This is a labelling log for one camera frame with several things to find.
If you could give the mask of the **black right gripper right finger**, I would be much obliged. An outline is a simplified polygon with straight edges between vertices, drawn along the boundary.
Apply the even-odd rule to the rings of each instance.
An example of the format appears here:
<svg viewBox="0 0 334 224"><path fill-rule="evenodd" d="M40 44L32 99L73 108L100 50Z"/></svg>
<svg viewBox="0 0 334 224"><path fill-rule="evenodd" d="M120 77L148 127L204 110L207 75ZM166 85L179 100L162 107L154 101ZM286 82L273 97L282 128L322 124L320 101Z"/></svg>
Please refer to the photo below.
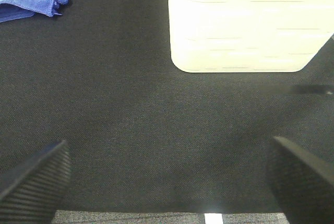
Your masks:
<svg viewBox="0 0 334 224"><path fill-rule="evenodd" d="M275 136L267 153L269 187L289 223L333 223L333 164Z"/></svg>

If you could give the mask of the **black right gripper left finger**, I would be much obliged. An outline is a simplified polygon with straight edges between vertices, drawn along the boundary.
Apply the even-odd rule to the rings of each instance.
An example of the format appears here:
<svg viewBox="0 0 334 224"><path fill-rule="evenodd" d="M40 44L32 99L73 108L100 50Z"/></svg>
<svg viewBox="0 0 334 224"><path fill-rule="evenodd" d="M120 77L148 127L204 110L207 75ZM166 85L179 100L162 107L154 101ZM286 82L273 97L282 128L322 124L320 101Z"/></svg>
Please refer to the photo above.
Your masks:
<svg viewBox="0 0 334 224"><path fill-rule="evenodd" d="M46 146L1 174L1 223L51 223L71 178L69 146Z"/></svg>

